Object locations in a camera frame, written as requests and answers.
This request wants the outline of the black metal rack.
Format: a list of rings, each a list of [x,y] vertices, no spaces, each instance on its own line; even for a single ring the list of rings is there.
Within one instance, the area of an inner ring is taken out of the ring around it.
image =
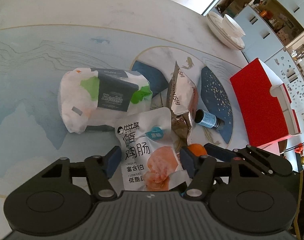
[[[300,172],[304,169],[304,134],[288,139],[284,156],[293,170]]]

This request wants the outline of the small dark blue-label bottle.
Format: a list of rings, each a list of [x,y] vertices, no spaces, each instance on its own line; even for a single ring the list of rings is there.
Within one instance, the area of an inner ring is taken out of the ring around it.
[[[210,129],[222,129],[225,122],[214,114],[199,109],[196,111],[194,122]]]

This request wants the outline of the stacked white plates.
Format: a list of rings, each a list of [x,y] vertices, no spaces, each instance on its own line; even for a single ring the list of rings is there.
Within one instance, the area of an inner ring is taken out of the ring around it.
[[[241,51],[245,48],[245,44],[240,37],[232,37],[223,29],[223,18],[219,14],[210,11],[206,15],[206,19],[209,28],[220,42],[233,50]]]

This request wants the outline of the red cardboard box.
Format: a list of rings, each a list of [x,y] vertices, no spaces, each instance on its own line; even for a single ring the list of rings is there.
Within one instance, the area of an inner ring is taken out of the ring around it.
[[[256,58],[230,78],[249,143],[267,146],[301,133],[285,83]]]

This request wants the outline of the white ceramic bowl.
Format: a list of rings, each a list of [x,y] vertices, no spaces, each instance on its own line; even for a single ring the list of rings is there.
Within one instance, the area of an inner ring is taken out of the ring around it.
[[[222,20],[223,30],[231,37],[241,38],[246,36],[244,30],[228,14],[225,14]]]

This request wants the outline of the chicken sausage snack packet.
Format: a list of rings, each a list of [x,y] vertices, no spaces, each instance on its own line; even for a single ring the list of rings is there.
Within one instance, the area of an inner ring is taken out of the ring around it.
[[[126,191],[169,191],[191,179],[177,158],[167,107],[117,120],[121,143],[121,172]]]

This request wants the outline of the white green tissue pack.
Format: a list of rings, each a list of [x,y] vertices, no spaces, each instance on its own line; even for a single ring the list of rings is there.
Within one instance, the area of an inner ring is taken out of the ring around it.
[[[59,112],[70,133],[110,131],[118,119],[148,111],[152,96],[137,71],[76,68],[61,79]]]

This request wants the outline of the wall cabinet shelving unit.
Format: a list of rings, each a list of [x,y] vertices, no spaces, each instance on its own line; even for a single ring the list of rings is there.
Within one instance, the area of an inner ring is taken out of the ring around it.
[[[304,133],[304,77],[286,46],[304,31],[304,0],[290,12],[286,0],[250,0],[235,21],[244,30],[241,50],[248,64],[258,58],[286,85],[301,133]]]

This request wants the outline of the orange tangerine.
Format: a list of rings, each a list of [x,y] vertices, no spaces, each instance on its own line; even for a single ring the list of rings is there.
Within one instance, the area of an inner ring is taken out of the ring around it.
[[[207,155],[206,149],[201,144],[190,144],[187,148],[197,157]]]

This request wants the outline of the silver foil snack bag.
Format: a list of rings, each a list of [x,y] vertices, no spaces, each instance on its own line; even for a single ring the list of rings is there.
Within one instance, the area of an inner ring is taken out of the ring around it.
[[[171,111],[172,130],[187,145],[192,143],[192,129],[198,91],[192,80],[175,64],[167,92],[167,107]]]

